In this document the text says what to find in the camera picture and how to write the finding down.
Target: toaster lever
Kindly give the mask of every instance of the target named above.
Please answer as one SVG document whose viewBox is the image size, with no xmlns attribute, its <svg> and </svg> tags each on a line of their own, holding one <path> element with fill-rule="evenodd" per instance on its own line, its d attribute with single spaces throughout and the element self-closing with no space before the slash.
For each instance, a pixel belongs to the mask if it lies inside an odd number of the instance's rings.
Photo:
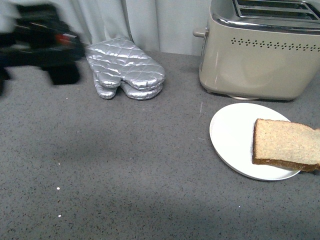
<svg viewBox="0 0 320 240">
<path fill-rule="evenodd" d="M 209 30 L 206 27 L 195 28 L 192 32 L 193 36 L 198 38 L 205 38 L 209 34 Z"/>
</svg>

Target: toaster slot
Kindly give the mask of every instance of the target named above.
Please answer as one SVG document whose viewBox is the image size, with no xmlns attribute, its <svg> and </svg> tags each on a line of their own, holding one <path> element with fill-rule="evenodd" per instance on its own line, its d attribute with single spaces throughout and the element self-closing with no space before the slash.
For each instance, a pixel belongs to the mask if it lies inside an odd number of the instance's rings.
<svg viewBox="0 0 320 240">
<path fill-rule="evenodd" d="M 309 3 L 298 1 L 233 0 L 242 18 L 296 20 L 320 23 L 320 13 Z"/>
</svg>

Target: blurry black object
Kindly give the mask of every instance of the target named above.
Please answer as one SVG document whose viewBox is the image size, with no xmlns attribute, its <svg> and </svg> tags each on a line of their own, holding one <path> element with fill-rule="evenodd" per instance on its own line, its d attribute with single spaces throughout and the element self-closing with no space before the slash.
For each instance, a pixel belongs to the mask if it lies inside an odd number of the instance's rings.
<svg viewBox="0 0 320 240">
<path fill-rule="evenodd" d="M 85 56 L 79 36 L 60 20 L 51 4 L 15 5 L 21 18 L 11 33 L 0 34 L 0 95 L 10 76 L 5 68 L 36 66 L 47 71 L 54 85 L 75 84 L 75 61 Z"/>
</svg>

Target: oven mitt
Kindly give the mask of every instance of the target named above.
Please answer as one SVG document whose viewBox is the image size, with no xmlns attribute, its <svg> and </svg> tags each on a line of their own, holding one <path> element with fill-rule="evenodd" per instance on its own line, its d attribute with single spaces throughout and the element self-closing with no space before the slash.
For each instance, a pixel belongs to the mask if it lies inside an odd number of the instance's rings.
<svg viewBox="0 0 320 240">
<path fill-rule="evenodd" d="M 100 87 L 117 88 L 121 82 L 138 91 L 155 90 L 154 93 L 157 94 L 161 91 L 161 85 L 166 79 L 164 68 L 126 37 L 91 45 L 86 52 L 91 70 L 96 76 L 95 80 L 100 83 L 96 86 L 97 91 Z"/>
</svg>

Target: bread crust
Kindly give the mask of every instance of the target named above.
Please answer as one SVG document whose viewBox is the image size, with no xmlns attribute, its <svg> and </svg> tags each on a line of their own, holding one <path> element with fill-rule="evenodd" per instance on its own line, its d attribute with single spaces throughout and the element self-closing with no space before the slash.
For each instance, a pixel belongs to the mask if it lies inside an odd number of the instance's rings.
<svg viewBox="0 0 320 240">
<path fill-rule="evenodd" d="M 304 164 L 304 163 L 292 162 L 292 161 L 281 160 L 281 159 L 257 158 L 257 148 L 256 148 L 257 131 L 256 131 L 256 128 L 257 128 L 258 120 L 263 120 L 263 119 L 258 118 L 254 123 L 253 142 L 252 142 L 252 163 L 253 164 L 284 167 L 284 168 L 289 168 L 289 169 L 293 169 L 293 170 L 300 170 L 300 171 L 304 171 L 304 172 L 312 172 L 314 170 L 320 170 L 320 164 Z M 302 123 L 296 123 L 296 124 L 311 128 L 310 126 L 302 124 Z"/>
<path fill-rule="evenodd" d="M 318 164 L 303 164 L 292 161 L 278 160 L 278 159 L 258 159 L 253 158 L 252 163 L 256 165 L 272 165 L 276 167 L 284 167 L 293 170 L 300 170 L 304 172 L 312 172 L 314 170 L 320 170 Z"/>
</svg>

